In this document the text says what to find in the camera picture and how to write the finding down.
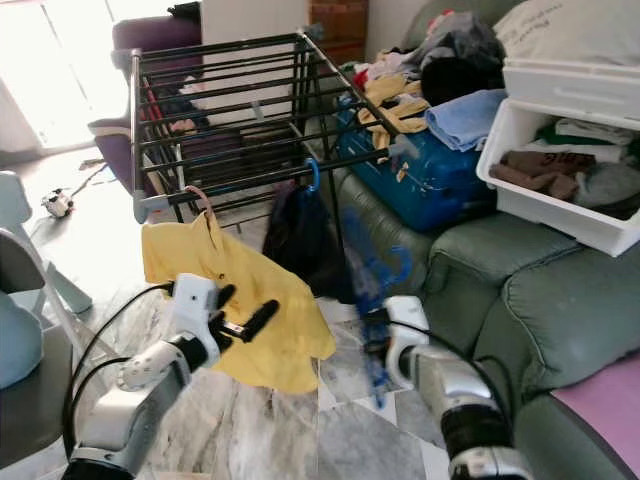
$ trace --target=gray tile floor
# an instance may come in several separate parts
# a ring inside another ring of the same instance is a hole
[[[117,182],[90,184],[63,220],[48,217],[39,200],[58,186],[77,186],[89,173],[79,172],[79,163],[96,156],[93,149],[16,169],[34,210],[27,229],[40,251],[93,297],[94,307],[82,315],[93,326],[145,285],[131,199]],[[253,218],[268,208],[246,207],[218,219],[228,225],[225,231],[259,249],[266,219]],[[160,214],[154,221],[170,218]],[[243,218],[253,220],[234,225]],[[166,304],[160,295],[136,304],[109,331],[107,342],[133,353],[166,335]],[[155,470],[164,472],[160,480],[448,478],[442,440],[417,394],[390,388],[386,407],[376,409],[354,310],[324,299],[319,305],[338,349],[319,366],[318,391],[284,395],[212,370],[198,372],[165,418],[150,456]]]

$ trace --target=beige cloth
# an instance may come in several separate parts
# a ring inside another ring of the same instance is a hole
[[[403,101],[392,108],[382,108],[382,102],[388,98],[394,98],[400,94],[420,93],[420,82],[411,82],[407,84],[404,76],[390,75],[383,76],[376,80],[367,82],[365,85],[365,95],[373,105],[379,107],[382,113],[391,124],[398,129],[400,133],[417,133],[427,128],[427,122],[424,118],[412,117],[429,107],[429,103],[420,97],[415,97],[411,101]],[[375,116],[366,108],[361,108],[358,112],[358,120],[361,124],[367,124],[376,120]],[[391,136],[382,125],[374,125],[367,127],[367,130],[373,133],[373,145],[376,150],[387,148],[391,143]],[[386,158],[378,159],[378,163],[382,163]]]

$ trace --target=clothes drying rack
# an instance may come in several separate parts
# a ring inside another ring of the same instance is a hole
[[[341,95],[351,96],[352,102],[340,106],[332,101]],[[372,112],[374,121],[329,126],[335,123],[330,122],[331,116],[362,107]],[[194,122],[190,124],[193,128],[174,131],[180,121]],[[317,122],[316,133],[307,133],[309,122]],[[171,207],[178,221],[183,221],[181,205],[197,213],[198,197],[185,191],[186,185],[214,197],[298,179],[312,174],[307,161],[311,158],[320,172],[328,173],[341,246],[333,170],[375,162],[409,148],[408,142],[400,141],[403,136],[396,128],[304,31],[171,50],[134,50],[131,124],[134,214],[140,223],[149,212]],[[337,155],[340,135],[374,125],[387,130],[395,144],[348,158]],[[162,193],[147,194],[150,179]],[[242,196],[214,205],[214,209],[227,210],[272,197],[270,192]]]

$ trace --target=white bin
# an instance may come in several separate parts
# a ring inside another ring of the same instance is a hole
[[[561,117],[640,132],[640,69],[511,60],[505,83],[509,98],[498,110],[477,167],[478,177],[498,190],[498,209],[553,227],[614,257],[638,242],[640,210],[627,221],[618,220],[498,180],[489,169]]]

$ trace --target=blue clothes hanger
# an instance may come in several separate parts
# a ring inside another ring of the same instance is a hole
[[[313,184],[309,185],[307,192],[317,192],[320,189],[320,169],[318,168],[318,162],[313,157],[307,158],[305,165],[310,166],[313,170]]]

